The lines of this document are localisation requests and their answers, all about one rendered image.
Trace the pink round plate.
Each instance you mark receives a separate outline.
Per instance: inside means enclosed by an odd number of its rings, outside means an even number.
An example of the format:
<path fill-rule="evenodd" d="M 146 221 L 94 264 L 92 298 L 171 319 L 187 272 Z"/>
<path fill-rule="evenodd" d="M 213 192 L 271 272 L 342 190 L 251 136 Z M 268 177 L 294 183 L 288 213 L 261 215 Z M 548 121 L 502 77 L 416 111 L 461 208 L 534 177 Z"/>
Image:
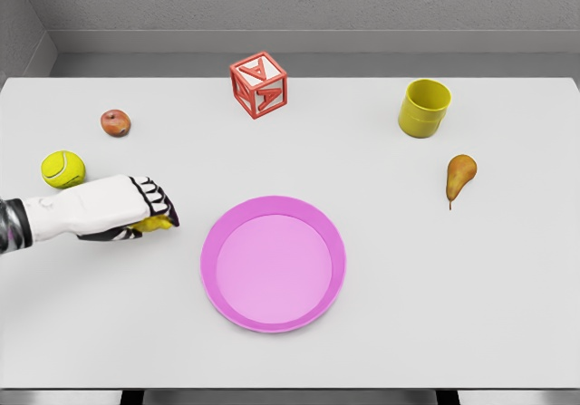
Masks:
<path fill-rule="evenodd" d="M 252 198 L 209 230 L 200 254 L 208 300 L 230 322 L 258 333 L 316 321 L 343 287 L 347 257 L 330 218 L 303 200 Z"/>

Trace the brown-yellow pear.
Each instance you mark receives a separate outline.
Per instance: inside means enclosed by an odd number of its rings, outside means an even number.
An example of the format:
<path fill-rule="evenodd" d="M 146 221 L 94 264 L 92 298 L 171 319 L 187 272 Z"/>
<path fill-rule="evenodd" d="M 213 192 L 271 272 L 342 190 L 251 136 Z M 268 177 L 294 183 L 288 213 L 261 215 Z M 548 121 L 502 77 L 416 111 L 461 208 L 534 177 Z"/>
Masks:
<path fill-rule="evenodd" d="M 460 191 L 475 178 L 478 171 L 476 161 L 469 155 L 460 154 L 451 159 L 447 169 L 446 195 L 449 209 Z"/>

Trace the red apple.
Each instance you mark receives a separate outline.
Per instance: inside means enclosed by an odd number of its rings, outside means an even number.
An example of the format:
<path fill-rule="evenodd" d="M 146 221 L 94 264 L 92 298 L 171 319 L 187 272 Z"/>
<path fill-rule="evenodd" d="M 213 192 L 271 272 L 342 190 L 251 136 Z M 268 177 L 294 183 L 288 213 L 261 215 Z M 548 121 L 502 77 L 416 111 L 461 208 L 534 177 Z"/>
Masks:
<path fill-rule="evenodd" d="M 129 115 L 121 110 L 109 110 L 100 117 L 101 128 L 108 135 L 121 138 L 126 136 L 131 130 L 131 119 Z"/>

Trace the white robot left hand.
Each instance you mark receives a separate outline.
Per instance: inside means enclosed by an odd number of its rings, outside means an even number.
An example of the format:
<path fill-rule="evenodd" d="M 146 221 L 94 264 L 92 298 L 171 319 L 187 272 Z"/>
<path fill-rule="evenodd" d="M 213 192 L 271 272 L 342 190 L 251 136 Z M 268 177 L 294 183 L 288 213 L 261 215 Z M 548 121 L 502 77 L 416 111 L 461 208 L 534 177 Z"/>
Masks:
<path fill-rule="evenodd" d="M 130 229 L 147 217 L 166 215 L 179 226 L 178 213 L 163 188 L 149 177 L 100 178 L 58 194 L 66 231 L 84 241 L 140 238 Z"/>

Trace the yellow-green tennis ball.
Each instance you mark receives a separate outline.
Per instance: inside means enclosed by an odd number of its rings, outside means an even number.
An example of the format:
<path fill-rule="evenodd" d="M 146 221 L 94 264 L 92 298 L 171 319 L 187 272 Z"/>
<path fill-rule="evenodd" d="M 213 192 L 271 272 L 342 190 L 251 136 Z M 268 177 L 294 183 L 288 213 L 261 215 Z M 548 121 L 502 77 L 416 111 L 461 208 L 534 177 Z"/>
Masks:
<path fill-rule="evenodd" d="M 85 180 L 83 160 L 69 150 L 59 150 L 48 155 L 41 164 L 43 180 L 53 188 L 71 188 Z"/>

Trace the yellow lemon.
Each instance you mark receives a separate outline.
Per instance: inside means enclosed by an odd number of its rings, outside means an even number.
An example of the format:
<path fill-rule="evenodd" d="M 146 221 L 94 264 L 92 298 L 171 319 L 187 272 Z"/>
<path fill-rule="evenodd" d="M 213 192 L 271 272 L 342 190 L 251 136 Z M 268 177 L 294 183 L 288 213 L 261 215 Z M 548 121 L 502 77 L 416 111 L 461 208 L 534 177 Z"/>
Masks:
<path fill-rule="evenodd" d="M 130 229 L 140 233 L 149 233 L 158 229 L 169 229 L 174 226 L 173 220 L 166 215 L 147 217 L 138 223 L 130 225 Z"/>

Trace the yellow cup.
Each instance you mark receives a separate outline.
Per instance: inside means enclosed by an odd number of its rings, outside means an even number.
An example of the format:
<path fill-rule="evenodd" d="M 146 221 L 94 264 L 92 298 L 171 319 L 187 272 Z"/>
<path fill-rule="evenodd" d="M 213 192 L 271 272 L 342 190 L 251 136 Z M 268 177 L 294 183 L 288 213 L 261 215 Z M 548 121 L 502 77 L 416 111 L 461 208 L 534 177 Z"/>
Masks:
<path fill-rule="evenodd" d="M 433 136 L 451 103 L 451 92 L 441 82 L 418 79 L 411 82 L 405 91 L 398 123 L 407 135 L 427 139 Z"/>

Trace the red letter block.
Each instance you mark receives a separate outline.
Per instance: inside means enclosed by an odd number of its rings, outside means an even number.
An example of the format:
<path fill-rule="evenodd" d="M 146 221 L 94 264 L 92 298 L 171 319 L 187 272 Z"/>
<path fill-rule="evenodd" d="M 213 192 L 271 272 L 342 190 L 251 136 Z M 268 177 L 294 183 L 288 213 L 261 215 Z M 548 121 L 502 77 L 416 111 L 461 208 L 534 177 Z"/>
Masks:
<path fill-rule="evenodd" d="M 287 104 L 288 75 L 269 53 L 233 63 L 229 72 L 234 97 L 253 120 Z"/>

